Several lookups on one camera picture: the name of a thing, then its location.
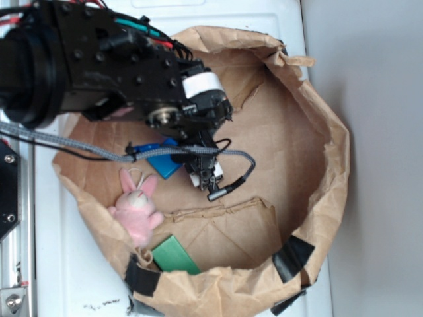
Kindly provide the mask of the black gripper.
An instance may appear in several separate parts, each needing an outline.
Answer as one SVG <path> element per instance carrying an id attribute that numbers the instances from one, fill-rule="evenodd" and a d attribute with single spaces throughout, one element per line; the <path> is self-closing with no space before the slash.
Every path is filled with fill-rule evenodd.
<path id="1" fill-rule="evenodd" d="M 219 77 L 199 59 L 180 66 L 182 99 L 175 105 L 150 111 L 146 122 L 174 139 L 178 154 L 171 158 L 185 165 L 213 165 L 221 149 L 214 135 L 232 120 L 233 107 Z"/>

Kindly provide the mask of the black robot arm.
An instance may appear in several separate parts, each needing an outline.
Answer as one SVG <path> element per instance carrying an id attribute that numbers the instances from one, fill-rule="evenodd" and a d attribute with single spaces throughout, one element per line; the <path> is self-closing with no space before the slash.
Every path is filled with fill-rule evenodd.
<path id="1" fill-rule="evenodd" d="M 214 158 L 233 109 L 217 75 L 178 40 L 103 1 L 1 9 L 1 109 L 28 129 L 58 115 L 143 122 L 185 159 Z"/>

